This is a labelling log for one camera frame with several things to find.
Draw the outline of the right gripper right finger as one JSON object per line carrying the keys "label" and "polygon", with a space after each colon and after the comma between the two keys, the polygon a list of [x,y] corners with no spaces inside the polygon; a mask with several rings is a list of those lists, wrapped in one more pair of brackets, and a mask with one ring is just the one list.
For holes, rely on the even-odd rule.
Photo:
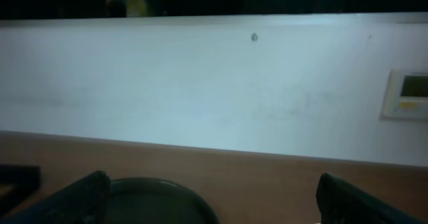
{"label": "right gripper right finger", "polygon": [[423,224],[421,220],[328,173],[320,176],[316,202],[321,224]]}

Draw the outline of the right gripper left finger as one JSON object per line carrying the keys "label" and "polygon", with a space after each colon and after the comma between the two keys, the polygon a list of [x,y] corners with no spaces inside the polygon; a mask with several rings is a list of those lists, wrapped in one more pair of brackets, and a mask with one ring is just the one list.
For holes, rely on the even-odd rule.
{"label": "right gripper left finger", "polygon": [[1,224],[74,224],[104,222],[110,178],[96,171],[32,207],[1,220]]}

